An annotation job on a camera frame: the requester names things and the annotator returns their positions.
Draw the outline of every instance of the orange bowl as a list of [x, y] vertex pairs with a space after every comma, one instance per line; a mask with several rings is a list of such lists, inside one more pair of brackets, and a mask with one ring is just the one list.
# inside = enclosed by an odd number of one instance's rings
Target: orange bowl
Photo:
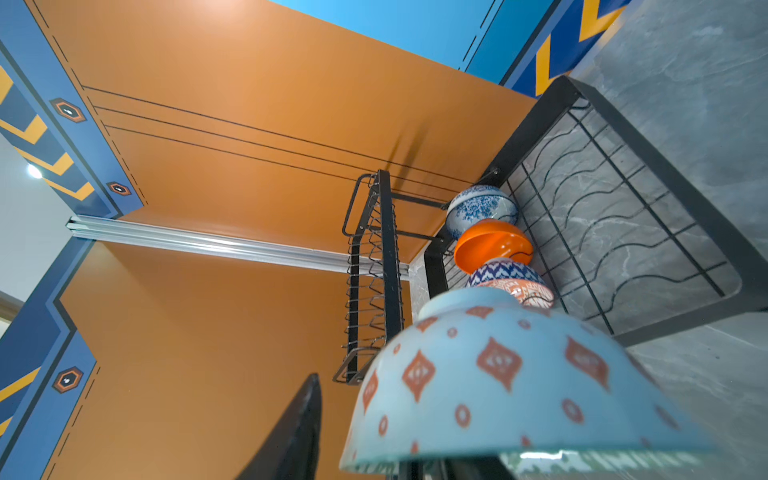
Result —
[[533, 245], [516, 226], [493, 219], [470, 227], [458, 239], [453, 252], [456, 266], [470, 275], [485, 262], [499, 257], [528, 265], [533, 258]]

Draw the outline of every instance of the black metal rack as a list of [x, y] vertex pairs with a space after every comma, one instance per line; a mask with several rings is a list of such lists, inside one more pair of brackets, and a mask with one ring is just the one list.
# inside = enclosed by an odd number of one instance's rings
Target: black metal rack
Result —
[[[354, 232], [347, 232], [356, 203], [365, 198]], [[393, 200], [443, 208], [443, 204], [392, 192], [389, 172], [361, 175], [346, 211], [342, 233], [349, 238], [347, 279], [347, 354], [334, 382], [357, 386], [388, 339], [403, 328], [401, 266], [397, 238], [434, 240], [429, 235], [397, 230]]]
[[[768, 262], [586, 84], [558, 78], [479, 183], [515, 199], [555, 308], [622, 345], [768, 307]], [[425, 252], [430, 296], [464, 285], [454, 244]]]

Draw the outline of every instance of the blue and white floral bowl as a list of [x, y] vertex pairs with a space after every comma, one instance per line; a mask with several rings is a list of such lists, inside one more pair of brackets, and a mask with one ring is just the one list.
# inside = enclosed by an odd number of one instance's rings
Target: blue and white floral bowl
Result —
[[467, 287], [477, 286], [490, 280], [530, 280], [546, 286], [547, 283], [528, 265], [515, 262], [509, 258], [495, 258], [481, 266], [467, 279]]
[[580, 320], [493, 288], [444, 293], [419, 318], [373, 360], [342, 470], [391, 475], [399, 462], [488, 455], [550, 462], [563, 451], [690, 464], [712, 446], [637, 360]]
[[496, 187], [475, 185], [451, 201], [445, 225], [453, 238], [458, 240], [469, 227], [488, 218], [514, 225], [518, 221], [518, 206]]

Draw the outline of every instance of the black pointed object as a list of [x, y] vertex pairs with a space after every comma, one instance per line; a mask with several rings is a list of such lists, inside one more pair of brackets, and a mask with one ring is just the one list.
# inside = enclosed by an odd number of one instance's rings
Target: black pointed object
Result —
[[313, 373], [236, 480], [313, 480], [322, 411], [320, 379]]

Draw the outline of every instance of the silver metal strip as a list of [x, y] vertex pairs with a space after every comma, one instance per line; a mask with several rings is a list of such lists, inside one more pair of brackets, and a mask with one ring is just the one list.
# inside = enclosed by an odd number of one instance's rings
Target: silver metal strip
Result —
[[[215, 257], [237, 258], [252, 262], [275, 263], [312, 270], [347, 273], [348, 256], [311, 248], [292, 247], [211, 233], [156, 227], [108, 218], [73, 216], [67, 228], [77, 238], [125, 243], [137, 247], [160, 248], [177, 252], [201, 253]], [[361, 258], [360, 271], [381, 274], [376, 263]], [[402, 280], [408, 279], [408, 265], [400, 264]]]

